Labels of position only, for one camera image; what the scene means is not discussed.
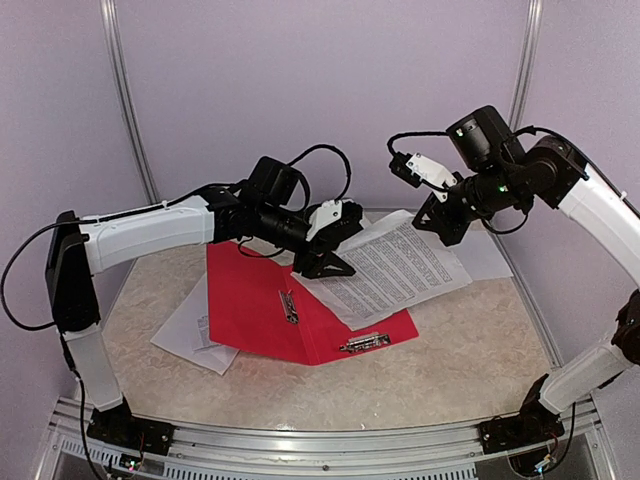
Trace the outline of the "printed paper sheet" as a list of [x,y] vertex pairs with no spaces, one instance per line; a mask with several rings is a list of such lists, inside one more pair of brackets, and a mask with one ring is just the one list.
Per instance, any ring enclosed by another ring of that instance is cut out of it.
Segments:
[[397,210],[344,242],[338,256],[355,269],[352,276],[292,277],[352,331],[469,285],[455,253],[437,235],[416,230],[413,218]]
[[213,341],[210,338],[209,316],[202,315],[196,319],[195,333],[192,339],[192,351],[194,353],[210,353],[219,358],[234,359],[239,350]]

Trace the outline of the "red clip file folder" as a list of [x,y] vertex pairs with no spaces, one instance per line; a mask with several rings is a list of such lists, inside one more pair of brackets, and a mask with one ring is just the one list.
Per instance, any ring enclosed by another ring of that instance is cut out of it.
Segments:
[[[273,260],[249,258],[235,243],[209,244],[206,250],[210,338],[244,352],[308,366],[368,353],[339,347],[350,338],[388,334],[394,346],[418,336],[407,310],[376,325],[352,331],[292,276],[292,268]],[[279,291],[294,292],[299,324],[286,321]]]

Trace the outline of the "metal folder clip bottom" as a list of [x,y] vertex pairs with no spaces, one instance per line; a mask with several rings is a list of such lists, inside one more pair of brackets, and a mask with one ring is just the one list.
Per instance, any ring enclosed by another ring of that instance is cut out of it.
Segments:
[[349,354],[356,354],[382,348],[390,345],[391,343],[392,341],[388,334],[373,332],[370,334],[350,338],[339,347],[339,350],[341,352],[346,352]]

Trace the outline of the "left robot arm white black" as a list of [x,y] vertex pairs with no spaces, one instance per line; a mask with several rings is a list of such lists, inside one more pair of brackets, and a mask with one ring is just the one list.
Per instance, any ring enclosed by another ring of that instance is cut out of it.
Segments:
[[179,199],[103,216],[58,216],[45,269],[53,322],[72,373],[115,442],[133,443],[140,424],[121,407],[125,397],[99,326],[95,276],[175,248],[244,238],[293,253],[293,270],[306,279],[354,275],[336,251],[361,231],[362,206],[338,196],[289,210],[297,187],[310,189],[299,170],[262,157],[248,178],[231,185],[208,184]]

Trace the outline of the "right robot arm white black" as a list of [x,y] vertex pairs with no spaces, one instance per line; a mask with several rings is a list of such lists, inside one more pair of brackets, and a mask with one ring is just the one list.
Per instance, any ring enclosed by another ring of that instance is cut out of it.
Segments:
[[639,364],[639,213],[594,162],[565,136],[545,127],[509,128],[492,106],[481,107],[441,131],[470,173],[452,172],[419,153],[394,155],[394,168],[431,194],[413,220],[446,246],[459,244],[472,222],[488,227],[495,214],[529,214],[542,202],[589,238],[582,272],[589,287],[618,267],[633,288],[609,330],[572,360],[537,380],[519,412],[493,421],[523,444],[559,423],[560,414],[593,390]]

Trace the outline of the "metal folder clip spine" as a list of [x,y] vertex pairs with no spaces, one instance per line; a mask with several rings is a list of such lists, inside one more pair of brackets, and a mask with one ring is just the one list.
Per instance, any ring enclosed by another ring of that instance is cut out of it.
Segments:
[[279,291],[279,297],[286,321],[290,324],[298,325],[299,314],[295,305],[294,292],[292,290]]

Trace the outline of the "blank white paper sheet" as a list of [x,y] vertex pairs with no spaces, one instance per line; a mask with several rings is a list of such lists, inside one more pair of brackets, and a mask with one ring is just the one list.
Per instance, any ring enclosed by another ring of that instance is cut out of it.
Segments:
[[473,281],[503,279],[513,272],[491,235],[483,229],[470,229],[462,241],[451,248]]

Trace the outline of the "blank paper sheet left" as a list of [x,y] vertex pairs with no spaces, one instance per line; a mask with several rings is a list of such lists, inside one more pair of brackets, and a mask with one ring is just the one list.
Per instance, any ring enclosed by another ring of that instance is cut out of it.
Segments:
[[238,350],[209,339],[207,275],[150,340],[151,344],[182,360],[224,375]]

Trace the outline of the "aluminium frame post right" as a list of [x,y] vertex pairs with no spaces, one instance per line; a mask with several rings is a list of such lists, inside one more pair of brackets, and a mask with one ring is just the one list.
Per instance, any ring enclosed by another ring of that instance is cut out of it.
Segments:
[[512,130],[517,130],[523,123],[540,38],[543,7],[543,0],[528,2],[515,88],[508,116],[508,125]]

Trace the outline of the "aluminium frame post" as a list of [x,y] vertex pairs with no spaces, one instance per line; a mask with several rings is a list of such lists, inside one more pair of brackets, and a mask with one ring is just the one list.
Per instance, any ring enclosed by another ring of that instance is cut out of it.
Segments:
[[512,130],[517,130],[523,123],[540,38],[543,7],[543,0],[528,2],[515,88],[508,116],[508,125]]
[[117,4],[114,0],[101,0],[99,4],[116,94],[126,134],[131,146],[133,161],[143,187],[146,201],[149,204],[157,203],[160,201],[160,195],[147,159],[129,85],[124,47],[119,29]]

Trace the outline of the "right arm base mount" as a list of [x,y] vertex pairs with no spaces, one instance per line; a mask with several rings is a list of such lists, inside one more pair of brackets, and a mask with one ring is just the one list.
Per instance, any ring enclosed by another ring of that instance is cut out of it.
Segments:
[[484,454],[518,449],[565,433],[558,415],[540,413],[493,418],[481,422],[477,429]]

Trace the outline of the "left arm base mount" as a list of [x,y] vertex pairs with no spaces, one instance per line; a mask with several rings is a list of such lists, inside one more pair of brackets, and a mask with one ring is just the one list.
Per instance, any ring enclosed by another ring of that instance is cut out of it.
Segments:
[[175,430],[171,423],[134,416],[122,404],[104,412],[94,409],[87,435],[124,449],[167,456]]

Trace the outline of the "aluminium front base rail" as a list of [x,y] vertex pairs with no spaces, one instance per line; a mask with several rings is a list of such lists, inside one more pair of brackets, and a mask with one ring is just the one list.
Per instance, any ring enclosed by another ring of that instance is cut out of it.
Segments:
[[33,479],[517,479],[514,466],[554,458],[544,479],[620,474],[591,400],[563,414],[566,433],[488,453],[478,422],[353,431],[294,431],[172,421],[144,450],[81,437],[90,405],[60,398],[36,455]]

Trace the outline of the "aluminium frame post left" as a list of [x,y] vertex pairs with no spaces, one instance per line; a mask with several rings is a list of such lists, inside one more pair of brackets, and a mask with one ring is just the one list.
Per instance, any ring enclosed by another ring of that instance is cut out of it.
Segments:
[[160,195],[147,159],[129,85],[124,47],[119,29],[117,4],[114,0],[101,0],[99,4],[116,94],[126,134],[131,146],[133,161],[143,187],[146,201],[149,204],[157,203],[160,201]]

